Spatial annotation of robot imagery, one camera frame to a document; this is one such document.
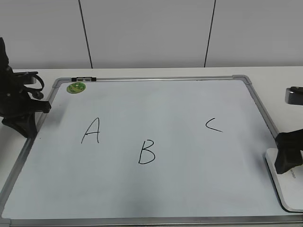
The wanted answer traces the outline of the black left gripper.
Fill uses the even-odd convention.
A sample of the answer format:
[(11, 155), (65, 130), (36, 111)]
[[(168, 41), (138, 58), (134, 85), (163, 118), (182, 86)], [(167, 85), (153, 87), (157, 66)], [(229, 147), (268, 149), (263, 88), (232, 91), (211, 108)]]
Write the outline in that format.
[(35, 112), (48, 113), (51, 105), (42, 101), (43, 80), (36, 75), (36, 83), (23, 85), (14, 75), (12, 68), (0, 71), (0, 115), (2, 123), (25, 138), (37, 135)]

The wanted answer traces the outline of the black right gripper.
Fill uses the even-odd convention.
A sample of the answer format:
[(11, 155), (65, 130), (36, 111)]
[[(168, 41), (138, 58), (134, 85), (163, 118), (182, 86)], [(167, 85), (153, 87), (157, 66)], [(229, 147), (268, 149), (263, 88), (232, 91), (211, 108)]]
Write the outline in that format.
[(275, 160), (276, 172), (281, 175), (303, 164), (303, 130), (281, 132), (275, 138), (278, 154)]

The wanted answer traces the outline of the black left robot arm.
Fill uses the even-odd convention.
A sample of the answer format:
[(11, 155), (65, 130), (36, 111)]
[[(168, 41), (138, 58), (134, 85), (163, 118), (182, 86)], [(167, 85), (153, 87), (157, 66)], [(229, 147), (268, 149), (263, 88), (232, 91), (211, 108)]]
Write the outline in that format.
[(43, 101), (45, 84), (37, 71), (14, 72), (3, 38), (0, 39), (0, 116), (6, 125), (25, 138), (37, 135), (35, 113), (49, 113), (51, 104)]

